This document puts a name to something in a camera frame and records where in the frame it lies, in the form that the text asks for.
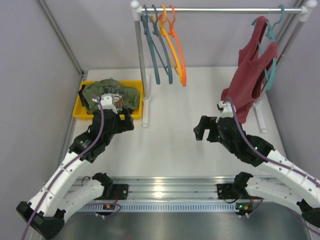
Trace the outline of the orange plastic hanger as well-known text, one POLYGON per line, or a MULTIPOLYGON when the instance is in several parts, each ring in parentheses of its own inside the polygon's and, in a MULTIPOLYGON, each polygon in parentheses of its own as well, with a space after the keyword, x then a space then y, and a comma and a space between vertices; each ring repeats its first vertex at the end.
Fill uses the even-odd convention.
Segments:
POLYGON ((180 68, 182 71, 182 80, 181 80, 181 84, 183 87, 187 86, 187 73, 186 73, 186 65, 185 65, 185 59, 184 59, 184 54, 181 48, 181 44, 178 38, 178 35, 174 29, 174 23, 176 21, 176 12, 175 12, 175 8, 172 4, 169 5, 171 7, 172 10, 172 14, 173 14, 173 20, 169 22, 169 34, 175 39, 176 41, 176 45, 178 47, 178 52, 179 52, 179 56, 180 56, 180 68))

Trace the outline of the green tank top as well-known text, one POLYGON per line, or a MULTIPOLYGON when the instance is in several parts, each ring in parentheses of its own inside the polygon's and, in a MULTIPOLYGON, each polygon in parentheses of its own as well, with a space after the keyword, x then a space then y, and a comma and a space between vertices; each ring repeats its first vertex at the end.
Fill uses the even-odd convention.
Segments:
POLYGON ((103 94, 112 94, 114 96, 117 110, 125 107, 130 109, 132 113, 140 106, 140 93, 136 88, 125 86, 119 81, 109 78, 87 84, 84 88, 83 96, 89 104, 88 114, 92 114, 93 110, 98 108, 97 103, 92 101, 93 95, 101 97, 103 94))

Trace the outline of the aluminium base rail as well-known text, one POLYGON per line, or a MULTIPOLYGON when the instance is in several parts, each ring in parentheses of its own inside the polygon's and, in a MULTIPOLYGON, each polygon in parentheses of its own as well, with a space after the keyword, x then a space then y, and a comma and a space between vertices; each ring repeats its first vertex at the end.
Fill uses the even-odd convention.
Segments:
POLYGON ((234 176, 216 177, 113 177, 128 185, 128 201, 210 201, 218 199, 217 184, 232 183, 234 176))

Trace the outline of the white metal clothes rack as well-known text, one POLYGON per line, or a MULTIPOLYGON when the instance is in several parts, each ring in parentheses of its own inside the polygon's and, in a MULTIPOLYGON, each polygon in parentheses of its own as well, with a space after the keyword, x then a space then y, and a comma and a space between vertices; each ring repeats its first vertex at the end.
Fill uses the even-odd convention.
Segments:
POLYGON ((200 8, 146 8, 142 7, 137 0, 133 0, 130 3, 130 7, 132 10, 132 16, 134 20, 134 28, 136 34, 136 42, 137 42, 137 50, 138 50, 138 59, 139 59, 139 67, 140 67, 140 75, 143 86, 143 115, 142 115, 142 126, 144 128, 149 127, 149 118, 150 118, 150 102, 151 102, 151 76, 146 74, 144 53, 143 53, 143 43, 142 43, 142 31, 141 31, 141 16, 146 12, 149 13, 194 13, 194 14, 281 14, 284 16, 285 14, 291 15, 299 15, 298 23, 293 29, 289 39, 287 40, 280 56, 277 61, 273 63, 272 72, 276 71, 276 67, 279 67, 285 58, 285 55, 288 53, 290 47, 292 46, 294 40, 296 39, 298 33, 303 27, 304 23, 309 19, 311 13, 318 5, 316 0, 308 0, 303 3, 302 0, 296 2, 293 8, 245 8, 245 7, 200 7, 200 8))

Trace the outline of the dark teal hanger right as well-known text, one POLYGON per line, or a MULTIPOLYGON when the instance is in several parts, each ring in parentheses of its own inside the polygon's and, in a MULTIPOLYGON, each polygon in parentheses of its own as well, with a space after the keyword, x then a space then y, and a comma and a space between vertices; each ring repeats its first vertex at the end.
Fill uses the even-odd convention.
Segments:
POLYGON ((163 49, 163 52, 164 52, 164 56, 165 56, 165 59, 166 59, 166 64, 164 64, 162 58, 160 57, 160 55, 158 54, 158 57, 162 63, 162 66, 168 76, 168 83, 171 85, 173 83, 173 73, 172 73, 172 66, 171 66, 171 63, 170 63, 170 59, 169 59, 169 54, 168 54, 168 51, 167 51, 167 48, 166 48, 166 45, 164 43, 164 40, 162 38, 162 35, 161 35, 161 32, 158 28, 158 21, 159 21, 159 17, 158 17, 158 11, 157 11, 157 8, 154 4, 151 5, 151 7, 153 8, 154 10, 154 15, 155 15, 155 22, 153 24, 153 34, 156 35, 159 39, 159 42, 161 43, 161 46, 162 46, 162 49, 163 49))

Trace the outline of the dark navy garment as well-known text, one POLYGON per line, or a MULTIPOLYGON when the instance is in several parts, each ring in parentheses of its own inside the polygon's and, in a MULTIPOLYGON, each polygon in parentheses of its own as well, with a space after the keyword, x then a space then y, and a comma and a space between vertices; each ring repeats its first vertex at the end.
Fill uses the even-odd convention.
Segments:
POLYGON ((85 109, 88 111, 90 109, 89 104, 83 95, 83 91, 84 91, 85 87, 86 87, 86 85, 82 85, 80 87, 80 90, 78 91, 78 96, 79 96, 79 99, 81 101, 82 106, 85 107, 85 109))

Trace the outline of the light teal hanger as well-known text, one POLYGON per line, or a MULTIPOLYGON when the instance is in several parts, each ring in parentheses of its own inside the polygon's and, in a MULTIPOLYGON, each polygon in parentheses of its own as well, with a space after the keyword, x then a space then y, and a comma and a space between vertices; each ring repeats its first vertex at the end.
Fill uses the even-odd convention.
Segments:
POLYGON ((269 20, 266 20, 265 25, 266 25, 266 30, 263 36, 265 36, 268 40, 270 40, 270 45, 266 48, 263 49, 261 45, 261 40, 258 41, 257 43, 257 49, 260 57, 266 57, 267 54, 270 56, 268 57, 269 63, 266 65, 266 67, 263 70, 264 73, 264 82, 265 82, 265 87, 264 89, 266 91, 270 90, 271 87, 273 86, 275 76, 276 76, 276 71, 277 71, 277 43, 276 43, 276 35, 275 35, 275 27, 280 24, 284 18, 285 15, 285 6, 283 4, 280 4, 278 6, 280 8, 280 17, 279 19, 274 22, 273 24, 270 23, 269 20))

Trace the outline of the dark teal hanger left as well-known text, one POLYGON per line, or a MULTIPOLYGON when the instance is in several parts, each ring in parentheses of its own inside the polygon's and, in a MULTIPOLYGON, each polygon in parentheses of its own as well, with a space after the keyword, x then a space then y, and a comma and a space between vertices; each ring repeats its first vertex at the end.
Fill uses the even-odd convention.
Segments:
POLYGON ((152 60, 152 64, 153 64, 155 81, 156 81, 156 84, 159 85, 161 83, 161 81, 160 81, 159 69, 158 69, 156 55, 155 55, 155 49, 157 49, 157 48, 155 48, 155 46, 154 46, 154 41, 152 39, 151 32, 149 29, 149 24, 148 24, 148 19, 149 19, 148 16, 149 15, 148 15, 148 11, 147 11, 147 6, 144 4, 142 8, 145 10, 145 13, 141 14, 140 20, 142 22, 143 32, 144 32, 144 35, 146 37, 147 44, 149 47, 149 52, 150 52, 150 56, 151 56, 151 60, 152 60))

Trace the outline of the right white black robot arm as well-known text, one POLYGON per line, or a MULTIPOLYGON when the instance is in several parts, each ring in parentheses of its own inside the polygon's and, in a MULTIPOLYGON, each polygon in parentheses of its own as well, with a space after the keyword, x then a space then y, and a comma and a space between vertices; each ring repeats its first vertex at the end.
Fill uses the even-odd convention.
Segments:
POLYGON ((320 226, 320 181, 289 161, 263 138, 246 134, 234 117, 203 115, 193 132, 198 141, 219 143, 241 162, 264 171, 282 184, 261 180, 240 172, 232 187, 238 198, 258 197, 282 205, 299 214, 314 227, 320 226))

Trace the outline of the yellow plastic bin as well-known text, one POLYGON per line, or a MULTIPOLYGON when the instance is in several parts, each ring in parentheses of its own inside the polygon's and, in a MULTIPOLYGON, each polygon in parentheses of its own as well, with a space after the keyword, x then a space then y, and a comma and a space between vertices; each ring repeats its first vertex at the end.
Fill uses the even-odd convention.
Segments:
MULTIPOLYGON (((93 82, 98 82, 98 81, 84 81, 84 82, 82 82, 81 86, 82 85, 89 85, 89 84, 92 84, 93 82)), ((132 116, 132 118, 134 120, 139 120, 141 118, 142 112, 143 112, 144 90, 143 90, 142 81, 141 80, 122 80, 119 82, 127 87, 136 88, 138 90, 138 92, 140 93, 138 109, 133 110, 132 112, 131 112, 131 109, 129 109, 130 115, 132 116)), ((79 95, 77 96, 72 115, 75 118, 78 118, 80 120, 92 120, 93 116, 94 116, 93 113, 92 114, 87 113, 86 108, 84 106, 82 106, 79 95)))

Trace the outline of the yellow-orange plastic hanger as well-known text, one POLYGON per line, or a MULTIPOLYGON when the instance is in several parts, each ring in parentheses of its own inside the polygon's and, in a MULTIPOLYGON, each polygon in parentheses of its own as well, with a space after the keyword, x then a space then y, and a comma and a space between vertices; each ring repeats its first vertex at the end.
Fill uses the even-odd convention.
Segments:
POLYGON ((178 57, 177 51, 176 51, 176 49, 172 43, 172 40, 171 40, 171 38, 173 38, 173 37, 169 34, 169 31, 170 31, 169 23, 171 22, 171 20, 168 18, 166 7, 163 4, 161 4, 160 7, 163 9, 163 13, 158 15, 159 30, 160 30, 161 36, 164 37, 164 39, 167 41, 169 50, 172 55, 172 58, 169 55, 171 69, 174 69, 176 74, 179 76, 180 83, 182 83, 181 82, 182 70, 181 70, 181 64, 180 64, 181 57, 178 57))

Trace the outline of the dark teal hanger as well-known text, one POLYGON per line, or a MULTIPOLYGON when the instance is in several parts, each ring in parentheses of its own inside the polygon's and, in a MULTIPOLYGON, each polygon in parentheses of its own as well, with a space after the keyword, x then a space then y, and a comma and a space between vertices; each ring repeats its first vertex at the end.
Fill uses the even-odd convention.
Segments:
POLYGON ((143 32, 144 32, 144 35, 146 37, 147 44, 149 47, 149 52, 150 52, 150 56, 151 56, 151 60, 152 60, 152 64, 153 64, 155 81, 156 81, 156 84, 159 85, 161 83, 161 81, 160 81, 159 69, 158 69, 156 55, 155 55, 155 49, 157 49, 157 48, 155 48, 155 46, 154 46, 154 41, 152 39, 151 32, 149 29, 149 24, 148 24, 148 19, 149 19, 148 16, 149 15, 148 15, 148 11, 147 11, 147 6, 144 4, 142 8, 145 10, 145 13, 141 14, 140 20, 142 22, 143 32))
POLYGON ((161 32, 158 28, 158 21, 159 21, 159 17, 158 17, 158 11, 157 11, 157 8, 154 4, 151 5, 151 7, 153 8, 154 10, 154 15, 155 15, 155 22, 153 24, 153 34, 156 35, 159 39, 159 42, 161 43, 161 46, 162 46, 162 49, 163 49, 163 52, 164 52, 164 56, 165 56, 165 59, 166 59, 166 64, 164 64, 162 58, 160 57, 160 55, 158 54, 158 57, 162 63, 162 66, 168 76, 168 83, 171 85, 173 83, 173 73, 172 73, 172 66, 171 66, 171 63, 170 63, 170 59, 169 59, 169 54, 168 54, 168 51, 167 51, 167 48, 166 48, 166 45, 164 43, 164 40, 162 38, 162 35, 161 35, 161 32))

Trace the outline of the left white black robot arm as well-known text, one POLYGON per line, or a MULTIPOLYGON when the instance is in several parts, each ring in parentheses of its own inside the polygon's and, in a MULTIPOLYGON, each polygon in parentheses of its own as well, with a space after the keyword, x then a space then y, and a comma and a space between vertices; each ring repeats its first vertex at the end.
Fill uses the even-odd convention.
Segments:
POLYGON ((80 174, 102 154, 116 134, 134 129, 131 111, 124 107, 118 114, 111 109, 97 110, 91 125, 78 135, 58 169, 29 201, 22 201, 16 210, 42 237, 53 239, 67 220, 93 200, 117 200, 113 180, 98 172, 78 190, 68 193, 80 174))

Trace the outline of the red tank top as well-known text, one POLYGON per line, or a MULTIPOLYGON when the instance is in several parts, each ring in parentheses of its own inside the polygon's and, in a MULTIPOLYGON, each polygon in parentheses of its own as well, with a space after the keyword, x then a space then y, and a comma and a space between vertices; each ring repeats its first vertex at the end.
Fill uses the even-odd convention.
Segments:
POLYGON ((269 63, 270 54, 260 57, 258 41, 263 39, 266 30, 264 16, 257 18, 251 38, 247 45, 239 50, 238 68, 228 88, 221 93, 220 100, 230 97, 236 109, 238 121, 244 124, 253 103, 261 95, 261 87, 264 76, 264 68, 269 63))

